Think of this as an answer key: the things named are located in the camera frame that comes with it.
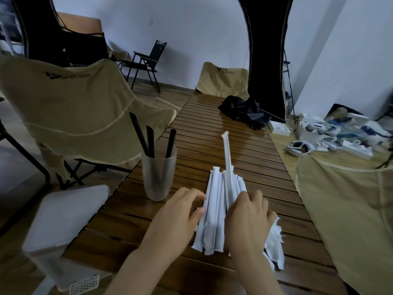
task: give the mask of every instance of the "beige camping chair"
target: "beige camping chair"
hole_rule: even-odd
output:
[[[83,184],[86,174],[80,178],[75,174],[82,162],[94,164],[95,171],[135,167],[142,148],[129,112],[137,116],[143,132],[146,125],[152,127],[156,139],[176,116],[175,110],[138,99],[116,64],[106,59],[86,67],[62,68],[7,57],[0,62],[0,87],[62,188],[75,183],[71,178]],[[72,169],[67,158],[80,162]],[[61,177],[68,180],[65,185]]]
[[[197,90],[204,94],[226,98],[229,95],[247,100],[248,70],[244,68],[221,68],[204,62]]]

